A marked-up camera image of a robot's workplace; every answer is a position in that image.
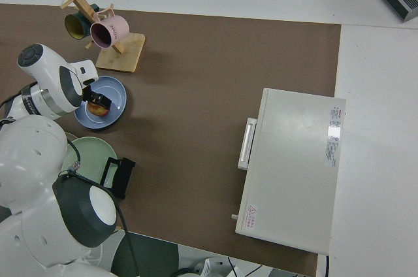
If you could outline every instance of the table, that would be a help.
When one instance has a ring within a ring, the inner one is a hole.
[[[43,43],[67,61],[97,58],[63,26],[70,10],[0,5],[1,99],[31,79],[16,67],[23,48]],[[236,168],[248,116],[265,87],[333,96],[340,26],[121,11],[147,36],[134,74],[100,71],[125,84],[128,104],[99,132],[72,114],[58,123],[109,142],[136,161],[121,206],[143,235],[313,276],[316,254],[234,233],[245,172]]]

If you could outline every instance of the mug handle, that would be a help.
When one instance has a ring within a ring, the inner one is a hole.
[[[115,17],[115,12],[113,11],[112,8],[109,7],[109,8],[103,9],[102,11],[95,12],[93,15],[94,21],[100,22],[99,14],[102,14],[104,12],[110,12],[112,14],[112,17]]]

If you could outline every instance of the white robot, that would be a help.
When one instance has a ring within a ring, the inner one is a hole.
[[[60,174],[67,151],[53,120],[80,106],[83,88],[97,80],[90,61],[67,63],[41,44],[19,55],[37,84],[5,103],[0,127],[0,276],[115,276],[79,259],[115,230],[111,196],[76,175]]]

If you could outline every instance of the blue plate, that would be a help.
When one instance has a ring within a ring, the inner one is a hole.
[[[78,122],[89,129],[103,129],[108,127],[122,115],[126,105],[126,90],[123,84],[111,76],[100,76],[97,81],[90,84],[91,90],[107,96],[112,104],[106,116],[98,117],[87,109],[87,102],[82,102],[74,113]]]

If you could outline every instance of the pink mug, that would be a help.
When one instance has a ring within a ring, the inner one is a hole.
[[[106,18],[100,19],[99,15],[103,13],[106,13]],[[95,12],[93,18],[95,23],[91,25],[90,32],[98,47],[111,47],[129,34],[129,25],[125,18],[115,15],[111,8]]]

